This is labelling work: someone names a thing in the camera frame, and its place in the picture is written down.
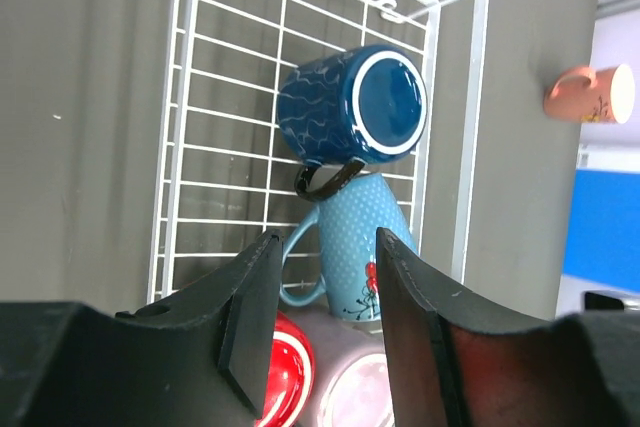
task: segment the blue panel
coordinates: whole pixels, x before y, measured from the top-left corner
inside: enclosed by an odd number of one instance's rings
[[[564,273],[640,291],[640,175],[576,171]]]

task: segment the ceramic cup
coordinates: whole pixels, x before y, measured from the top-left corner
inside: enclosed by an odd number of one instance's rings
[[[311,394],[315,360],[309,339],[278,312],[273,332],[264,415],[255,427],[290,427]]]
[[[635,82],[628,65],[598,72],[579,66],[563,73],[547,91],[544,111],[559,120],[624,124],[634,99]]]
[[[393,407],[384,343],[319,308],[291,318],[316,353],[316,378],[302,414],[304,427],[389,427]]]
[[[318,202],[286,240],[283,259],[313,225],[320,235],[322,271],[313,289],[293,295],[280,285],[280,298],[302,307],[326,294],[331,313],[349,321],[380,318],[376,280],[376,229],[386,227],[417,252],[396,198],[380,174],[356,177]]]
[[[304,161],[295,181],[300,197],[325,200],[365,164],[398,160],[417,144],[427,118],[420,73],[402,51],[370,45],[296,68],[280,89],[277,122]],[[341,164],[322,187],[318,168]]]

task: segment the wave pattern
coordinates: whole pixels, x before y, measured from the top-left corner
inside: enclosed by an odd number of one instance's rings
[[[280,89],[277,122],[289,147],[307,162],[340,164],[351,159],[356,141],[340,97],[354,54],[298,67]]]

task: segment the mug handle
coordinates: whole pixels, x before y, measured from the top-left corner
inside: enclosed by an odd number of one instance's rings
[[[592,89],[596,86],[596,71],[587,65],[581,65],[567,70],[558,77],[558,80],[556,80],[556,83],[553,84],[553,87],[549,91],[550,99],[554,99],[558,95],[560,84],[570,77],[586,77],[589,80],[589,83],[587,84],[588,89]]]
[[[319,165],[303,165],[298,170],[294,189],[299,197],[310,202],[322,202],[332,195],[338,193],[342,188],[360,172],[365,163],[361,160],[350,160],[333,177],[331,177],[322,187],[309,191],[309,185],[313,175],[320,168]]]
[[[293,247],[298,243],[298,241],[302,238],[309,228],[318,223],[318,218],[320,217],[320,207],[317,205],[313,206],[311,212],[307,214],[300,225],[293,231],[291,236],[284,243],[284,247],[282,248],[282,264],[284,267],[284,263],[287,260],[287,257],[291,253]],[[322,274],[320,274],[320,278],[316,282],[316,285],[313,287],[311,292],[305,295],[292,295],[287,292],[284,288],[284,284],[280,283],[280,298],[286,304],[291,305],[292,307],[304,307],[305,305],[309,305],[311,302],[316,300],[322,294],[327,291],[327,288],[324,284],[324,278]]]

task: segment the wire shelf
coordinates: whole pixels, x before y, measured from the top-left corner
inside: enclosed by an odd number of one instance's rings
[[[433,99],[443,7],[460,0],[173,0],[158,156],[148,301],[216,268],[269,227],[290,233],[309,206],[292,190],[299,161],[278,134],[281,81],[298,64],[370,43],[403,49]],[[474,0],[454,235],[464,281],[489,0]],[[379,166],[421,248],[432,106],[415,151]],[[317,276],[310,237],[289,286]]]

